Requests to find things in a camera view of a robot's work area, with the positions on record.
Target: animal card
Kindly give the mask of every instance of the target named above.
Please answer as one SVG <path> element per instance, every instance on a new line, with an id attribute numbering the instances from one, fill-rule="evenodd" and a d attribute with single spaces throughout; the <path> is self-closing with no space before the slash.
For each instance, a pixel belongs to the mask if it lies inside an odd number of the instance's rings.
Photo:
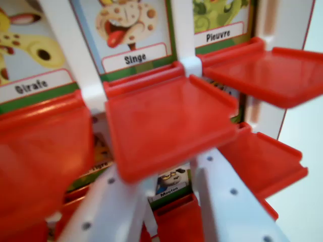
<path id="1" fill-rule="evenodd" d="M 98 124 L 99 121 L 95 121 L 93 124 L 94 129 L 95 124 Z M 113 163 L 113 156 L 110 152 L 110 149 L 106 143 L 106 138 L 103 133 L 96 133 L 94 131 L 93 134 L 94 139 L 94 166 L 81 175 L 78 179 L 76 179 L 67 189 L 67 192 L 74 191 L 83 186 L 86 186 L 95 181 L 108 167 L 110 167 Z"/>
<path id="2" fill-rule="evenodd" d="M 254 0 L 193 0 L 197 54 L 250 39 Z"/>
<path id="3" fill-rule="evenodd" d="M 175 60 L 167 0 L 70 0 L 102 80 Z"/>
<path id="4" fill-rule="evenodd" d="M 159 175 L 156 195 L 148 198 L 152 209 L 190 193 L 192 191 L 190 180 L 189 163 Z"/>
<path id="5" fill-rule="evenodd" d="M 37 0 L 1 1 L 0 32 L 0 104 L 74 83 Z"/>

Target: octopus illustration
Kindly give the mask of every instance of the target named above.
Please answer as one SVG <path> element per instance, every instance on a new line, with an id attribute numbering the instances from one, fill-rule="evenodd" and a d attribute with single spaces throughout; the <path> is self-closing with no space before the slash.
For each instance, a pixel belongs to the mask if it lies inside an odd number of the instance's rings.
<path id="1" fill-rule="evenodd" d="M 249 5 L 249 0 L 193 0 L 195 33 L 215 29 L 230 24 L 242 8 Z"/>
<path id="2" fill-rule="evenodd" d="M 110 48 L 127 44 L 136 49 L 136 42 L 147 38 L 157 26 L 157 11 L 140 0 L 101 0 L 103 8 L 96 17 L 99 35 Z"/>

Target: monkey tongue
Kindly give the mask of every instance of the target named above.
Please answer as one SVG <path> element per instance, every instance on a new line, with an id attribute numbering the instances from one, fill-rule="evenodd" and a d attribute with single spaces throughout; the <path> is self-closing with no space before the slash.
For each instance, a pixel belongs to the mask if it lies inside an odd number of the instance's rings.
<path id="1" fill-rule="evenodd" d="M 110 33 L 109 38 L 107 39 L 107 45 L 111 48 L 117 47 L 118 44 L 121 43 L 125 35 L 126 35 L 126 32 L 124 30 L 117 30 Z"/>

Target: red shelf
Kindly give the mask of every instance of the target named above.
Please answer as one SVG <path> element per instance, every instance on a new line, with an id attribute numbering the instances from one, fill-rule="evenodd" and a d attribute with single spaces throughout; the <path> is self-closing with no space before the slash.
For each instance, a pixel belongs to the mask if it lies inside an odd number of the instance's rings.
<path id="1" fill-rule="evenodd" d="M 234 138 L 237 100 L 178 63 L 105 89 L 106 114 L 120 176 L 135 182 Z"/>
<path id="2" fill-rule="evenodd" d="M 201 210 L 193 194 L 154 212 L 160 242 L 204 242 Z"/>
<path id="3" fill-rule="evenodd" d="M 0 238 L 57 211 L 93 163 L 91 114 L 80 91 L 0 119 Z"/>
<path id="4" fill-rule="evenodd" d="M 307 176 L 302 153 L 242 123 L 238 138 L 219 147 L 252 193 L 261 199 Z"/>
<path id="5" fill-rule="evenodd" d="M 282 108 L 323 94 L 323 54 L 274 48 L 260 38 L 200 55 L 203 74 Z"/>

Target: white wall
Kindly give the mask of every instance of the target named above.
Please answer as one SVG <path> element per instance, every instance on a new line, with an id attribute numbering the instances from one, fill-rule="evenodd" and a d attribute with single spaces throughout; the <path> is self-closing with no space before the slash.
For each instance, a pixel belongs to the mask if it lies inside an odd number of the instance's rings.
<path id="1" fill-rule="evenodd" d="M 316 0 L 305 50 L 323 52 L 323 0 Z M 303 153 L 309 175 L 267 201 L 292 242 L 323 241 L 323 96 L 286 113 L 279 141 Z"/>

